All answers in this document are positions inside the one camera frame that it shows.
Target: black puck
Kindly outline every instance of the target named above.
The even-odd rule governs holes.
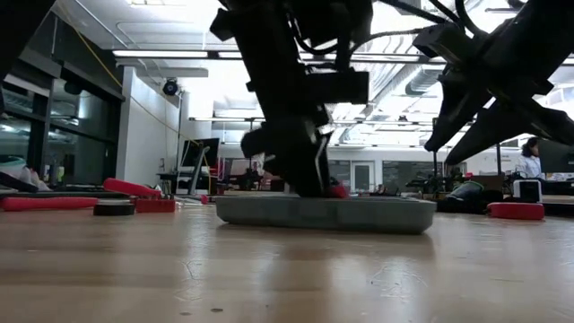
[[[125,216],[135,214],[135,205],[129,201],[99,201],[93,207],[96,216]]]

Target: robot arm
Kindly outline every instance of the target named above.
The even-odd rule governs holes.
[[[265,115],[261,128],[244,136],[243,153],[264,153],[265,170],[284,178],[300,196],[328,196],[331,134],[324,129],[331,118],[325,104],[367,103],[369,76],[353,71],[350,57],[361,44],[393,33],[370,35],[370,0],[222,2],[227,10],[219,11],[211,31],[221,40],[237,41],[251,79],[248,89]],[[444,99],[425,145],[428,151],[437,151],[474,116],[476,122],[447,163],[457,164],[523,133],[574,144],[574,122],[533,100],[552,89],[548,78],[574,49],[574,2],[514,1],[520,12],[492,34],[472,23],[464,0],[456,0],[457,15],[431,1],[450,21],[399,0],[382,2],[437,23],[420,30],[413,42],[426,56],[448,62],[439,78]],[[337,43],[330,48],[313,48],[333,39]],[[327,66],[332,71],[313,74],[300,61],[298,44],[314,55],[336,51],[335,63]],[[492,97],[495,103],[485,109]]]

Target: glass door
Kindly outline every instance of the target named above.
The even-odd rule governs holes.
[[[351,191],[355,193],[375,190],[375,162],[353,161],[351,167]]]

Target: gray platform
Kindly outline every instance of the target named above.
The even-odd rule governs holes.
[[[394,234],[423,233],[437,208],[406,197],[222,196],[215,204],[217,216],[231,224]]]

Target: computer monitor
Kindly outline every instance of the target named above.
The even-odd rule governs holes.
[[[186,140],[183,144],[183,153],[181,155],[181,166],[182,167],[195,166],[197,157],[199,156],[201,149],[203,149],[204,147],[209,147],[209,150],[207,151],[207,153],[205,153],[207,164],[210,167],[216,166],[217,153],[219,150],[219,138],[196,139],[194,140],[194,143],[192,143],[189,140]]]
[[[574,172],[574,146],[539,140],[538,154],[542,173]]]

